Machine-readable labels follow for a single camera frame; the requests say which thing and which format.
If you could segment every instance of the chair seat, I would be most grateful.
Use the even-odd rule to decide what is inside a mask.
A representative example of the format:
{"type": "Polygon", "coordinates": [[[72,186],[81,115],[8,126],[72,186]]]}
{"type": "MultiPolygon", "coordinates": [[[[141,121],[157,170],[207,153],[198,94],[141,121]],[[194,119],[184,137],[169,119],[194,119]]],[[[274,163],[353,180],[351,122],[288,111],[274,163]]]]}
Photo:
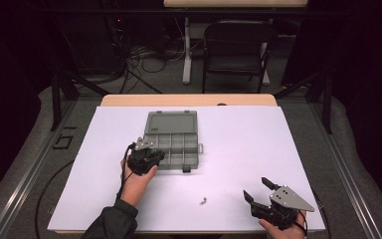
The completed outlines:
{"type": "Polygon", "coordinates": [[[261,70],[260,58],[254,56],[212,57],[208,61],[209,72],[236,72],[257,74],[261,70]]]}

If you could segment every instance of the table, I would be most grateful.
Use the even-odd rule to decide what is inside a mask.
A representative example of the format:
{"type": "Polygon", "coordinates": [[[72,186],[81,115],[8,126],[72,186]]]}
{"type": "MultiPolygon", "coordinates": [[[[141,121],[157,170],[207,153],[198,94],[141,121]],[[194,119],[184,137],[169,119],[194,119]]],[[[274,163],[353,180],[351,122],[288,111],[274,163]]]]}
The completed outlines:
{"type": "MultiPolygon", "coordinates": [[[[167,8],[303,8],[308,0],[164,0],[167,8]]],[[[185,18],[185,62],[182,83],[191,83],[191,50],[190,50],[190,22],[185,18]]],[[[268,84],[269,77],[265,73],[263,83],[268,84]]]]}
{"type": "Polygon", "coordinates": [[[148,112],[181,110],[197,111],[205,151],[190,173],[157,172],[137,207],[138,233],[263,232],[243,196],[245,189],[270,205],[272,192],[262,185],[262,176],[301,195],[315,209],[308,214],[308,229],[324,230],[285,116],[271,95],[104,97],[48,229],[85,231],[103,207],[112,205],[122,145],[143,133],[148,112]],[[203,198],[207,203],[200,205],[203,198]]]}

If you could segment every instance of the human arm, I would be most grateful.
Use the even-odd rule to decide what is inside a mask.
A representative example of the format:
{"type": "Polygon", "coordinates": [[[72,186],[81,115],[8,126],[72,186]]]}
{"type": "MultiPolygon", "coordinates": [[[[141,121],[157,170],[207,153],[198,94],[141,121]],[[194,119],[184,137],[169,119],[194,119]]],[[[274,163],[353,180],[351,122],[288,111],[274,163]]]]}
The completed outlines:
{"type": "Polygon", "coordinates": [[[137,227],[135,220],[138,204],[151,178],[155,175],[157,166],[148,173],[139,176],[131,173],[126,165],[123,191],[113,206],[106,207],[100,216],[92,223],[82,238],[130,238],[137,227]]]}
{"type": "MultiPolygon", "coordinates": [[[[303,226],[304,217],[306,215],[305,211],[300,211],[296,217],[296,223],[303,226]]],[[[278,227],[272,225],[265,219],[259,220],[260,225],[262,225],[275,239],[303,239],[305,238],[304,231],[302,231],[296,225],[292,225],[290,228],[285,230],[280,230],[278,227]]]]}

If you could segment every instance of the chair backrest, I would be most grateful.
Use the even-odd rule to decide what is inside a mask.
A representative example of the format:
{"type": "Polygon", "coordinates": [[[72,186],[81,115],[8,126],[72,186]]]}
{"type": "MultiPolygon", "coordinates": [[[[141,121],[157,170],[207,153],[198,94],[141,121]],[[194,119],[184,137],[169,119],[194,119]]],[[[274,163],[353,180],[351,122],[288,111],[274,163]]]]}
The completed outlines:
{"type": "Polygon", "coordinates": [[[257,54],[261,45],[276,35],[269,22],[220,20],[204,32],[204,47],[209,55],[257,54]]]}

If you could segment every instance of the black chair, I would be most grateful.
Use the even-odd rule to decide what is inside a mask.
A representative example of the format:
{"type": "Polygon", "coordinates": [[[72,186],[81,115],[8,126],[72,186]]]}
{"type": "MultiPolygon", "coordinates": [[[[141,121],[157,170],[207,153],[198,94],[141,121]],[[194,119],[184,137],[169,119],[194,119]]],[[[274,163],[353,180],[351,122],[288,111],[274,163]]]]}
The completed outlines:
{"type": "Polygon", "coordinates": [[[276,35],[272,25],[263,21],[221,20],[209,25],[204,32],[203,93],[207,73],[259,76],[259,93],[276,35]]]}

